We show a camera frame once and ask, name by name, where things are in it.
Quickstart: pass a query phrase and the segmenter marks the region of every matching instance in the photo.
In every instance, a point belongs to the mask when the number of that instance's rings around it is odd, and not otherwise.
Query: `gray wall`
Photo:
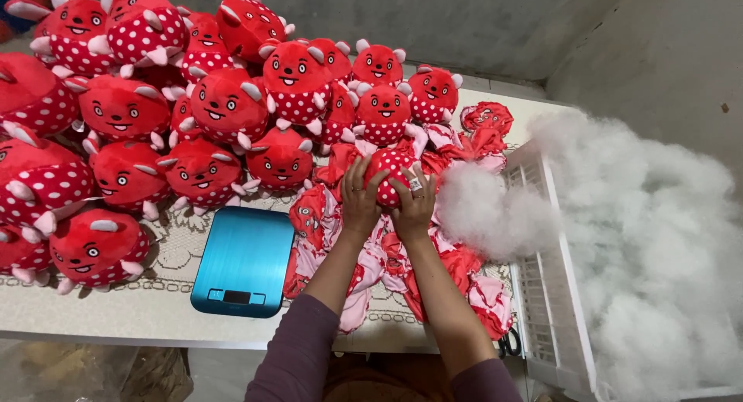
[[[711,154],[743,185],[740,0],[620,0],[616,8],[548,80],[548,96]]]
[[[217,0],[171,0],[214,12]],[[542,80],[616,0],[264,0],[296,36],[359,38],[466,74]]]

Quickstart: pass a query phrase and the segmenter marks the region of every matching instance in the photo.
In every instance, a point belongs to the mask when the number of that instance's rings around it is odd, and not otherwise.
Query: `purple sleeve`
[[[456,375],[452,393],[457,402],[523,402],[505,364],[495,358]]]
[[[297,296],[247,385],[245,402],[320,402],[339,323],[338,315],[319,300]]]

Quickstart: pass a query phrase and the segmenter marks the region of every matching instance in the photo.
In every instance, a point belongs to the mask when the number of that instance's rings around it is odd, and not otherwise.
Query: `hand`
[[[395,233],[406,248],[410,248],[416,241],[426,239],[428,236],[428,226],[433,215],[433,206],[436,203],[436,176],[431,175],[431,179],[426,179],[421,165],[414,164],[415,174],[408,169],[401,168],[403,174],[408,180],[418,178],[422,188],[411,192],[403,183],[389,179],[389,183],[395,188],[400,196],[401,207],[392,210],[392,223],[395,225]]]
[[[382,179],[389,174],[389,170],[376,173],[364,190],[364,175],[371,160],[371,156],[363,160],[357,157],[340,182],[343,232],[358,234],[362,241],[366,241],[382,216],[382,208],[377,204],[377,189]]]

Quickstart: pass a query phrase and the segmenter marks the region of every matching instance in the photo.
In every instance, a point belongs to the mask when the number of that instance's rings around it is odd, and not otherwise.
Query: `scissors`
[[[515,339],[515,348],[511,345],[511,337]],[[514,327],[509,327],[503,337],[498,339],[498,358],[505,358],[507,355],[514,357],[521,355],[521,337]]]

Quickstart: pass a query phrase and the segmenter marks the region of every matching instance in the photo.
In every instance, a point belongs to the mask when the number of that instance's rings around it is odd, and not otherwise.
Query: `woman's right hand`
[[[394,178],[389,178],[389,183],[395,188],[400,196],[401,207],[392,210],[392,223],[395,225],[395,233],[403,245],[412,246],[416,241],[423,238],[430,241],[428,226],[433,216],[433,207],[436,203],[436,176],[432,174],[431,179],[426,179],[421,165],[414,164],[413,171],[402,169],[408,180],[418,178],[421,188],[411,192],[403,183]]]

